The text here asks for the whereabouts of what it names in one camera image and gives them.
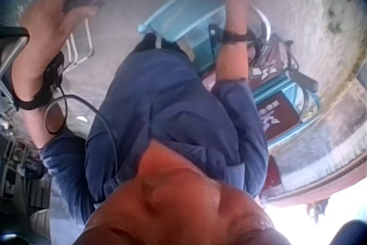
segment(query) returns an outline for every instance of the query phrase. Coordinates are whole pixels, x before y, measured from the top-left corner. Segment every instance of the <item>black wristband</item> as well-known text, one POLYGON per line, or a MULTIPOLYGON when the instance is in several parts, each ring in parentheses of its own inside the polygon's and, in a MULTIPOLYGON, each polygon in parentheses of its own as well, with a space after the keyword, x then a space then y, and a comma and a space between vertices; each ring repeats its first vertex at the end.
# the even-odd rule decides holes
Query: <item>black wristband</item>
POLYGON ((237 42, 254 41, 256 39, 255 34, 248 30, 246 34, 237 34, 228 30, 223 30, 222 43, 235 44, 237 42))
POLYGON ((52 100, 52 91, 50 87, 44 85, 41 90, 35 94, 34 99, 31 102, 24 102, 19 99, 15 93, 14 97, 19 108, 30 111, 46 106, 52 100))
POLYGON ((52 89, 56 89, 56 87, 61 85, 63 78, 61 75, 59 75, 58 69, 63 65, 64 55, 62 52, 59 52, 45 70, 43 86, 35 94, 34 99, 31 102, 24 102, 23 100, 19 99, 13 91, 14 101, 17 105, 16 108, 30 111, 40 107, 45 107, 52 100, 52 89))

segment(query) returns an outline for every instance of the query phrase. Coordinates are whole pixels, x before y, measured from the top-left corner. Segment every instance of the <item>man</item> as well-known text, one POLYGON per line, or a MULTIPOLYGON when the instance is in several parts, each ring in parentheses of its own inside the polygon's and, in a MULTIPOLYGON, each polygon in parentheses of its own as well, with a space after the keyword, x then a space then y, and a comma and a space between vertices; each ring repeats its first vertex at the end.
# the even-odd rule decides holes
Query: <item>man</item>
MULTIPOLYGON (((13 65, 15 94, 31 102, 75 26, 95 8, 62 12, 66 0, 35 0, 21 24, 30 41, 13 65)), ((247 32, 248 0, 226 0, 226 30, 247 32)), ((148 34, 118 69, 87 141, 52 135, 44 107, 24 124, 69 212, 87 223, 76 244, 288 244, 253 198, 262 189, 267 142, 248 77, 245 42, 223 45, 212 92, 177 44, 148 34)), ((51 110, 51 131, 63 125, 51 110)))

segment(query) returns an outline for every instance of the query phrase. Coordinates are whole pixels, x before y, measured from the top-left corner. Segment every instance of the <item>blue long-sleeve shirt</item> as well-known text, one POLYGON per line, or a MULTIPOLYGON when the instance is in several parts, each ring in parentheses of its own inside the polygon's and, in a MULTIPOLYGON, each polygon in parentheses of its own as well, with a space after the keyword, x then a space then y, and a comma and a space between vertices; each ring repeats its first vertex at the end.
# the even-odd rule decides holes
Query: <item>blue long-sleeve shirt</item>
POLYGON ((117 174, 110 137, 98 118, 86 141, 66 131, 41 153, 79 223, 87 221, 95 204, 136 176, 151 139, 183 155, 212 179, 252 196, 262 189, 267 141, 246 80, 218 81, 209 92, 186 56, 148 50, 123 62, 100 112, 114 135, 117 174))

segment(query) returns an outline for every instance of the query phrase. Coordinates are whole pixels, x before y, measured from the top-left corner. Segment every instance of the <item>black cable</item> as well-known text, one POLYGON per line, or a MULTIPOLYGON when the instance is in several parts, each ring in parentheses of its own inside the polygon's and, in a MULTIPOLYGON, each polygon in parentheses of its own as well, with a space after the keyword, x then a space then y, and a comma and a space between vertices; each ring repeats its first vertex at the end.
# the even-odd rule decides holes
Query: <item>black cable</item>
MULTIPOLYGON (((65 96, 65 93, 64 93, 63 88, 62 88, 61 86, 59 86, 59 89, 60 89, 60 91, 61 91, 61 94, 62 94, 63 96, 65 96)), ((48 129, 47 124, 45 124, 45 128, 46 128, 47 132, 48 132, 50 135, 58 135, 58 134, 60 134, 60 133, 61 133, 61 131, 64 129, 64 127, 65 127, 65 126, 66 126, 66 124, 67 124, 67 118, 68 118, 68 102, 67 102, 67 100, 65 99, 65 118, 64 118, 64 121, 63 121, 63 125, 62 125, 62 126, 60 127, 60 129, 59 129, 59 130, 57 130, 56 132, 52 132, 52 131, 50 131, 50 130, 48 129)))
POLYGON ((104 124, 108 135, 111 138, 111 142, 112 142, 112 148, 114 151, 114 156, 115 156, 115 174, 117 174, 118 172, 118 156, 117 156, 117 148, 116 148, 116 143, 115 143, 115 139, 114 136, 112 134, 112 131, 110 129, 110 127, 108 126, 107 120, 105 119, 105 117, 90 103, 88 103, 86 100, 82 99, 79 96, 76 95, 62 95, 59 98, 53 99, 47 106, 46 106, 46 110, 45 110, 45 114, 44 114, 44 126, 46 127, 46 118, 47 118, 47 113, 50 111, 50 109, 57 104, 58 102, 62 101, 62 100, 67 100, 67 99, 72 99, 72 100, 76 100, 77 102, 85 105, 86 107, 88 107, 91 111, 93 111, 96 116, 102 121, 102 123, 104 124))

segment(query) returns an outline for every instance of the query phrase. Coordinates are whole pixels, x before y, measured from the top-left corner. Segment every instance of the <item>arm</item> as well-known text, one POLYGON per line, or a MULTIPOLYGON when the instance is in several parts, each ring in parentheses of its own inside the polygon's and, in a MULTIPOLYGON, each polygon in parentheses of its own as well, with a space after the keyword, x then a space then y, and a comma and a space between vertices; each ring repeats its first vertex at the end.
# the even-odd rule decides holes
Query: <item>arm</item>
MULTIPOLYGON (((226 0, 226 30, 247 32, 249 0, 226 0)), ((263 125, 257 113, 252 91, 247 83, 246 42, 223 45, 217 60, 217 83, 213 95, 222 103, 239 139, 239 155, 244 163, 244 190, 256 197, 265 182, 268 148, 263 125)))
MULTIPOLYGON (((13 64, 11 77, 14 92, 24 102, 34 99, 43 85, 43 74, 48 64, 63 47, 76 25, 94 8, 77 7, 63 12, 66 0, 34 0, 21 18, 30 40, 13 64)), ((85 177, 85 140, 68 133, 54 137, 43 125, 44 108, 21 110, 23 122, 37 148, 42 148, 41 158, 49 174, 60 188, 70 215, 85 223, 93 212, 93 199, 85 177)), ((51 131, 58 131, 64 117, 56 106, 47 117, 51 131)))
MULTIPOLYGON (((21 25, 27 28, 30 40, 16 58, 11 78, 14 92, 19 99, 29 102, 43 85, 43 74, 49 63, 63 47, 72 30, 86 17, 93 15, 91 7, 77 7, 63 12, 66 0, 34 0, 21 18, 21 25)), ((32 111, 22 110, 22 119, 37 148, 43 148, 54 136, 44 128, 44 108, 32 111)), ((63 124, 63 114, 55 107, 47 117, 51 131, 57 131, 63 124)))
MULTIPOLYGON (((249 0, 225 0, 225 29, 237 34, 247 32, 249 0)), ((219 52, 216 69, 217 80, 248 78, 247 43, 224 44, 219 52)))

